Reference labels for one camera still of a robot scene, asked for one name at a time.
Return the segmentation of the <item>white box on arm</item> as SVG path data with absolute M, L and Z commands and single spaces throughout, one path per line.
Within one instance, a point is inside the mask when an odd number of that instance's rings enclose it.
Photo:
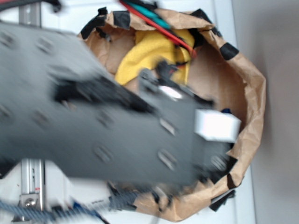
M 235 143 L 241 120 L 229 113 L 216 110 L 195 111 L 194 132 L 207 141 Z

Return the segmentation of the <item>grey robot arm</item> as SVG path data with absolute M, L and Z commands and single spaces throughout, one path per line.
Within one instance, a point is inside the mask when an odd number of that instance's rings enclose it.
M 230 144 L 196 129 L 213 103 L 143 70 L 140 90 L 116 83 L 74 34 L 0 24 L 0 174 L 22 159 L 70 177 L 140 185 L 217 182 L 236 160 Z

